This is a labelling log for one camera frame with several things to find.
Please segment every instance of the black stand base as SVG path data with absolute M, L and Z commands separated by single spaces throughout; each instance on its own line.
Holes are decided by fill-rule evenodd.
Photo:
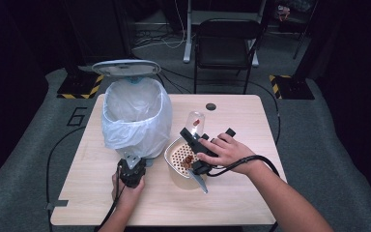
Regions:
M 91 99 L 99 89 L 102 75 L 95 72 L 79 70 L 77 74 L 69 74 L 57 91 L 62 99 Z
M 305 81 L 296 82 L 289 75 L 270 75 L 273 92 L 278 99 L 315 100 Z

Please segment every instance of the light wood surface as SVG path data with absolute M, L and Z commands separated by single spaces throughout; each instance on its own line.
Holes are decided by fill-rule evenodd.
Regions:
M 235 138 L 259 155 L 270 159 L 281 178 L 285 174 L 276 151 L 261 100 L 253 95 L 169 95 L 173 105 L 173 126 L 168 147 L 185 126 L 190 111 L 206 116 L 204 132 L 215 137 L 228 128 Z M 111 176 L 119 156 L 104 147 L 101 114 L 104 95 L 97 99 L 76 151 L 59 200 L 67 207 L 55 208 L 54 225 L 99 225 L 111 204 Z M 216 110 L 206 109 L 214 103 Z M 208 177 L 209 193 L 200 188 L 184 190 L 174 185 L 164 151 L 147 168 L 146 187 L 128 225 L 248 225 L 272 224 L 274 218 L 258 190 L 244 175 L 227 172 Z

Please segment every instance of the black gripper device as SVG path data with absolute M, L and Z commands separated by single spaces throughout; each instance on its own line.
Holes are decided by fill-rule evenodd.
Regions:
M 234 135 L 236 134 L 232 129 L 228 129 L 225 133 L 232 137 L 234 137 Z M 186 128 L 183 128 L 182 131 L 180 131 L 180 135 L 183 137 L 183 139 L 185 139 L 187 145 L 191 148 L 194 154 L 201 152 L 211 157 L 218 157 L 216 153 L 209 150 L 198 141 L 200 135 L 198 135 L 197 133 L 192 136 L 192 134 Z M 209 137 L 205 133 L 201 137 L 206 140 L 209 139 Z M 194 162 L 191 166 L 192 172 L 196 175 L 209 173 L 213 169 L 213 165 L 210 165 L 201 160 Z
M 118 165 L 122 166 L 120 179 L 129 188 L 135 189 L 140 183 L 142 176 L 146 174 L 146 160 L 141 159 L 132 169 L 128 167 L 125 159 L 120 159 Z

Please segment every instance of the perforated bottom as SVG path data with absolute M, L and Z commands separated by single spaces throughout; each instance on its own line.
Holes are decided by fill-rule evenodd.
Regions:
M 186 158 L 188 156 L 192 156 L 192 161 L 186 161 Z M 191 148 L 184 144 L 181 147 L 179 147 L 177 150 L 174 151 L 174 153 L 171 155 L 171 163 L 172 165 L 177 169 L 178 172 L 182 173 L 185 176 L 188 176 L 188 168 L 190 168 L 190 165 L 197 161 L 198 158 L 195 156 L 195 154 L 192 152 Z

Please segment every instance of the open lid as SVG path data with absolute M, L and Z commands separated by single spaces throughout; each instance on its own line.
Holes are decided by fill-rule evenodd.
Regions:
M 159 73 L 161 67 L 147 60 L 114 60 L 96 63 L 92 70 L 111 77 L 142 77 Z

